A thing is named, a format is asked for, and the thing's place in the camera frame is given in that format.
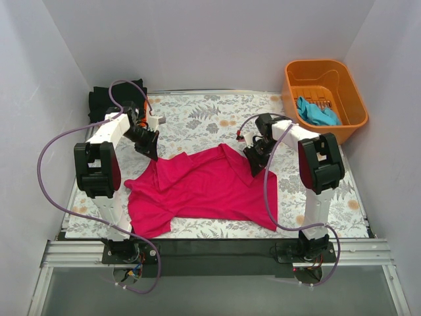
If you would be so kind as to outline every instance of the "red shirt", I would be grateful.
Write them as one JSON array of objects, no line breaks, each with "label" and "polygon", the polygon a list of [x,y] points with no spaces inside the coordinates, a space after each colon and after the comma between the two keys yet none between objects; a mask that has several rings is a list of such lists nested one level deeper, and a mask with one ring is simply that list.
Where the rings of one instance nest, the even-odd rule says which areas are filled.
[{"label": "red shirt", "polygon": [[[253,221],[276,230],[264,206],[263,176],[251,176],[246,158],[226,144],[193,155],[152,161],[136,180],[128,212],[136,234],[153,238],[171,231],[174,217]],[[276,175],[268,177],[269,206],[278,218]]]}]

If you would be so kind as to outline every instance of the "floral pattern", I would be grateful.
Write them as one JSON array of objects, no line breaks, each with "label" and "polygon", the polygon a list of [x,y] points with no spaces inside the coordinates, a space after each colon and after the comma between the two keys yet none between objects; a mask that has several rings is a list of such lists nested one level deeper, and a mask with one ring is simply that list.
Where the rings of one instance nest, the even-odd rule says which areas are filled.
[{"label": "floral pattern", "polygon": [[[170,159],[185,151],[187,154],[226,143],[241,151],[244,143],[235,140],[241,123],[256,113],[283,113],[279,95],[236,94],[216,95],[180,94],[154,95],[149,97],[156,115],[164,115],[167,123],[160,127],[158,140],[159,157]],[[252,122],[244,127],[244,132],[257,132]],[[134,145],[126,138],[121,139],[116,148],[122,180],[137,178],[146,169],[149,160],[134,151]],[[330,208],[329,223],[343,238],[368,237],[362,211],[358,203],[355,184],[350,170],[345,164],[345,178]],[[278,176],[278,220],[284,226],[299,227],[304,220],[305,189],[299,178],[298,154],[284,144],[280,144],[270,170]],[[128,217],[127,202],[129,189],[123,185],[120,196],[124,216]],[[100,217],[93,202],[84,192],[78,191],[73,210],[86,215]],[[101,238],[107,235],[107,227],[95,221],[71,216],[67,238]],[[221,219],[182,219],[174,218],[171,232],[161,238],[294,238],[297,232],[272,232],[247,221]]]}]

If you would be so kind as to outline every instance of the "laundry basket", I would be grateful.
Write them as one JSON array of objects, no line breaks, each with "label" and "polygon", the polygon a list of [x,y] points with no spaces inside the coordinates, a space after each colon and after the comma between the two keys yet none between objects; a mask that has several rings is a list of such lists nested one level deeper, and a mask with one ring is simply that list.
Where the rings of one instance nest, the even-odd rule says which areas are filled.
[{"label": "laundry basket", "polygon": [[[339,117],[342,125],[315,126],[305,122],[297,111],[297,99],[301,96],[322,109],[329,107]],[[367,110],[348,68],[339,61],[290,62],[285,67],[282,102],[288,117],[312,132],[333,133],[338,144],[342,144],[368,120]]]}]

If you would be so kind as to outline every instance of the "blue towel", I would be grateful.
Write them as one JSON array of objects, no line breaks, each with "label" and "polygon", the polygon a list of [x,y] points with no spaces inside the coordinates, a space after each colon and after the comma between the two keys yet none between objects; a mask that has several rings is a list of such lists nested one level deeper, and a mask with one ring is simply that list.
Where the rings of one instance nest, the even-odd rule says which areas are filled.
[{"label": "blue towel", "polygon": [[334,126],[341,125],[341,121],[338,119],[335,112],[328,107],[323,110],[313,103],[309,103],[303,97],[299,97],[297,100],[298,114],[300,117],[309,124],[317,126]]}]

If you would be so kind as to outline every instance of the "black fabric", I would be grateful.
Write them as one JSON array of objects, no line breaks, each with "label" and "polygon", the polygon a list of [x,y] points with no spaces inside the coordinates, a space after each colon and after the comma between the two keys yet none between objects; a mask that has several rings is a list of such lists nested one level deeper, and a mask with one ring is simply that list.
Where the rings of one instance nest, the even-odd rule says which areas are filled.
[{"label": "black fabric", "polygon": [[[147,94],[147,88],[143,87],[142,79],[133,82],[137,84],[143,92],[145,92],[145,94]],[[139,109],[139,112],[143,112],[145,98],[133,85],[127,82],[115,85],[112,87],[112,96],[117,102],[119,102],[119,104],[122,104],[125,101],[133,101]],[[115,104],[111,101],[108,95],[108,88],[93,87],[93,92],[89,93],[89,117],[91,119],[91,123],[104,120],[107,109],[114,106]]]}]

